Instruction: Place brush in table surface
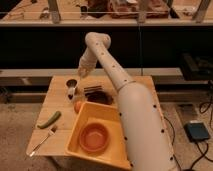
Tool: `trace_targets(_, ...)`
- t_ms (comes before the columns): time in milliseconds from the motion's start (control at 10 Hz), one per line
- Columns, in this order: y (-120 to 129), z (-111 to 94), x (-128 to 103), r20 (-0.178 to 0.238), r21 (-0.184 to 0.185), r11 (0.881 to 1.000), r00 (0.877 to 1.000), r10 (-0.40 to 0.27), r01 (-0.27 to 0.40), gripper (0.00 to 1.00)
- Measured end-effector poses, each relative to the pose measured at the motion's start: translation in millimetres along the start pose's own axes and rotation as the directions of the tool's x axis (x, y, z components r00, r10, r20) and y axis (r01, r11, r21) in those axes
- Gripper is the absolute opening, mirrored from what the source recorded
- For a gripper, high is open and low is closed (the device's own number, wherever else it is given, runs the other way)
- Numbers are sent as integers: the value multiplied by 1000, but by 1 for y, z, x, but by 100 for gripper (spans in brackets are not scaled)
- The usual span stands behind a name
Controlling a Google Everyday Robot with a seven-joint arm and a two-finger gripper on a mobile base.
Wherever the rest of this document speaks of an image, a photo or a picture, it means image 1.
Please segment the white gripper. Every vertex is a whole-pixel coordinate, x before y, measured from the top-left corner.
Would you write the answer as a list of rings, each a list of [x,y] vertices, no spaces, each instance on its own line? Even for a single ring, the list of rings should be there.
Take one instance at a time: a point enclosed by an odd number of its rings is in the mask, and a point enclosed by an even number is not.
[[[79,77],[86,78],[95,67],[96,67],[95,60],[81,57],[78,66]]]

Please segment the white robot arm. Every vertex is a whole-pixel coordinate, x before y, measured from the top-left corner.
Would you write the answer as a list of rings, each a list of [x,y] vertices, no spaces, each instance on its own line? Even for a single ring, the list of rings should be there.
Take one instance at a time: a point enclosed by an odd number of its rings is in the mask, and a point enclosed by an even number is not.
[[[110,36],[86,34],[87,48],[80,58],[78,75],[85,78],[97,62],[117,91],[127,157],[132,171],[179,171],[164,118],[152,91],[136,82],[108,52]]]

